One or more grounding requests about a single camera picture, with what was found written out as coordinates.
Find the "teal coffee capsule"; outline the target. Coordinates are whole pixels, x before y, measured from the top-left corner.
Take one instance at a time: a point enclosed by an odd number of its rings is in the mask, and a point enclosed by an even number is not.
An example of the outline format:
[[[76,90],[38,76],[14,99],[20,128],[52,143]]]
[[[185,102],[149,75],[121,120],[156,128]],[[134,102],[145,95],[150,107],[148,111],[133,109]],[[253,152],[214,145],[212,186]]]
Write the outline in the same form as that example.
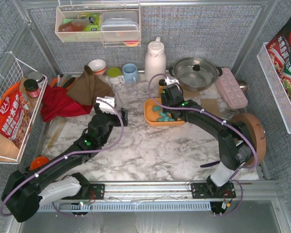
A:
[[[160,111],[160,112],[159,112],[159,115],[160,115],[161,117],[166,117],[166,116],[167,116],[167,113],[164,113],[163,111]]]
[[[160,111],[161,110],[161,107],[160,106],[153,106],[152,107],[152,111],[153,112],[157,112],[157,111]]]
[[[164,120],[164,122],[175,121],[173,118],[171,118],[169,116],[164,116],[163,120]]]
[[[164,117],[160,117],[157,119],[158,122],[164,122]]]

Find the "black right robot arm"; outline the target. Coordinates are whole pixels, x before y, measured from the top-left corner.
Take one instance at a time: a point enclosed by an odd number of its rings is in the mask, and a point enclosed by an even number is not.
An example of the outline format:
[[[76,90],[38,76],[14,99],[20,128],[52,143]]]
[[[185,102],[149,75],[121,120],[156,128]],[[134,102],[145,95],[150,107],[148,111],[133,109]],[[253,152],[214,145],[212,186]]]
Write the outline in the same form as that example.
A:
[[[254,165],[257,164],[256,148],[244,122],[225,121],[204,110],[195,101],[184,100],[176,84],[162,89],[161,101],[172,117],[205,130],[218,141],[220,162],[206,181],[211,196],[215,196],[236,174],[236,170],[251,158],[254,158]]]

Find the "brown cloth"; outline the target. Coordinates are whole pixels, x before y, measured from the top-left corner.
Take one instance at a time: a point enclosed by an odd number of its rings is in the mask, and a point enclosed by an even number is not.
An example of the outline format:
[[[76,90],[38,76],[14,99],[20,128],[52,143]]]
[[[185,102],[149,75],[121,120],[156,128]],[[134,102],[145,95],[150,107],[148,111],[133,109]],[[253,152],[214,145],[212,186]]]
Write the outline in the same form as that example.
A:
[[[96,98],[114,97],[113,89],[98,78],[91,68],[84,66],[83,73],[66,93],[75,102],[82,105],[93,105]]]

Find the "orange plastic basket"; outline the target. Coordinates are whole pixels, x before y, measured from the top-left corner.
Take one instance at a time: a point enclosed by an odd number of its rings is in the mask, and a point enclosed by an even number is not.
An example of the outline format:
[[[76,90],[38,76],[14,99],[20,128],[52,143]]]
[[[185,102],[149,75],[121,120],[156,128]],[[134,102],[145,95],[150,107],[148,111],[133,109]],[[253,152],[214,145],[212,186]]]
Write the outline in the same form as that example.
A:
[[[175,121],[169,121],[169,122],[158,122],[157,119],[161,117],[159,115],[159,112],[163,111],[163,108],[161,107],[160,111],[153,112],[152,111],[153,106],[159,106],[159,105],[156,104],[154,100],[152,99],[146,100],[144,104],[144,117],[149,126],[151,127],[180,126],[185,123],[184,121],[180,119],[177,119]],[[167,116],[171,117],[171,114],[169,112],[165,112],[165,113],[167,113]]]

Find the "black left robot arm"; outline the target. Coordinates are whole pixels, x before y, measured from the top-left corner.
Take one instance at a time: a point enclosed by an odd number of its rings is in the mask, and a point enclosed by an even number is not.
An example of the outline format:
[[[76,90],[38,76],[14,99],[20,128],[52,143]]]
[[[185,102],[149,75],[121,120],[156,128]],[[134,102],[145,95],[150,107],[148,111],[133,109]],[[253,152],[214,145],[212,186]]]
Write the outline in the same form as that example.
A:
[[[88,162],[99,152],[114,147],[105,147],[114,127],[124,128],[128,125],[128,111],[104,113],[100,104],[95,104],[96,114],[87,128],[67,150],[32,171],[13,172],[2,193],[2,216],[13,216],[17,222],[31,218],[39,209],[42,201],[41,192],[61,175],[72,168]]]

